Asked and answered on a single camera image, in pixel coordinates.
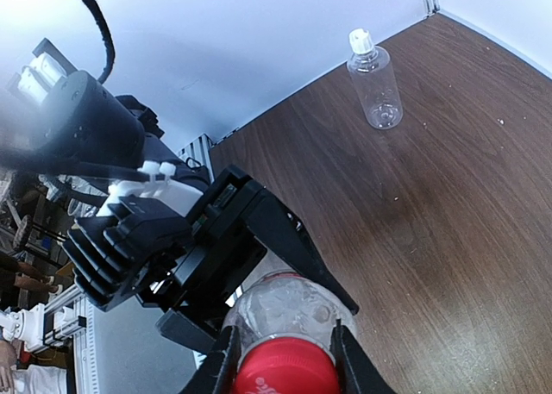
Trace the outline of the clear cola bottle red label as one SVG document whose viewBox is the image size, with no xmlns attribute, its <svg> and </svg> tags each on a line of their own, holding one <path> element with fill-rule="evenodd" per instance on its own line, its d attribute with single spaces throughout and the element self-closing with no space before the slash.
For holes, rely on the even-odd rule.
<svg viewBox="0 0 552 394">
<path fill-rule="evenodd" d="M 280 271 L 246 289 L 223 326 L 239 329 L 243 354 L 280 337 L 303 339 L 328 352 L 338 323 L 357 335 L 353 314 L 331 291 L 295 272 Z"/>
</svg>

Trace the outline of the red cola bottle cap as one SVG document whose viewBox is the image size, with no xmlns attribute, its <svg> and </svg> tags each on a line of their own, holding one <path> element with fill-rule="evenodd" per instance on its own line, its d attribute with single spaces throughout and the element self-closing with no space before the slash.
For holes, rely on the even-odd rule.
<svg viewBox="0 0 552 394">
<path fill-rule="evenodd" d="M 334 362 L 316 344 L 294 337 L 262 342 L 243 358 L 234 393 L 323 394 L 341 391 Z"/>
</svg>

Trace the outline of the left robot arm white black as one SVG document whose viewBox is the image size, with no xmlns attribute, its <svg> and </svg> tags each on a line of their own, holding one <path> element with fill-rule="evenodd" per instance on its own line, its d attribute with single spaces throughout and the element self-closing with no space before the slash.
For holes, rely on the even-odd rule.
<svg viewBox="0 0 552 394">
<path fill-rule="evenodd" d="M 101 191 L 63 248 L 80 290 L 100 310 L 130 298 L 162 314 L 161 335 L 206 353 L 228 298 L 267 252 L 320 284 L 352 314 L 358 304 L 330 273 L 301 220 L 272 192 L 229 166 L 217 177 L 161 140 L 155 113 L 114 96 L 50 42 L 9 91 L 34 107 L 31 150 L 5 148 L 11 169 L 84 179 Z"/>
</svg>

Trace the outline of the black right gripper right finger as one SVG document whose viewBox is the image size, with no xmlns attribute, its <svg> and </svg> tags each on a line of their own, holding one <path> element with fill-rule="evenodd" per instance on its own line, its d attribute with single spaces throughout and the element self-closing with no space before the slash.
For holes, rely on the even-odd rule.
<svg viewBox="0 0 552 394">
<path fill-rule="evenodd" d="M 396 394 L 340 319 L 332 330 L 330 352 L 335 359 L 340 393 Z"/>
</svg>

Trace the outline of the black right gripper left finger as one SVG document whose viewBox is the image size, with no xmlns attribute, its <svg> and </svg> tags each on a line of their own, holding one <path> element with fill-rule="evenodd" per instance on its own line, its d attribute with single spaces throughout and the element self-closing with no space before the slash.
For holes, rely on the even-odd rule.
<svg viewBox="0 0 552 394">
<path fill-rule="evenodd" d="M 239 328 L 227 326 L 180 394 L 230 394 L 237 375 L 242 344 Z"/>
</svg>

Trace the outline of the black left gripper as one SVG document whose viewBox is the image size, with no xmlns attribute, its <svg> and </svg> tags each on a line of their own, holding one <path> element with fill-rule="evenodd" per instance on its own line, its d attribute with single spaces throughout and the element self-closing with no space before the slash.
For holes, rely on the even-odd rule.
<svg viewBox="0 0 552 394">
<path fill-rule="evenodd" d="M 141 291 L 140 303 L 166 311 L 159 334 L 207 354 L 221 330 L 226 301 L 272 251 L 296 273 L 331 291 L 354 315 L 358 303 L 325 265 L 302 220 L 272 192 L 236 166 L 216 178 L 186 217 L 194 242 L 159 291 Z"/>
</svg>

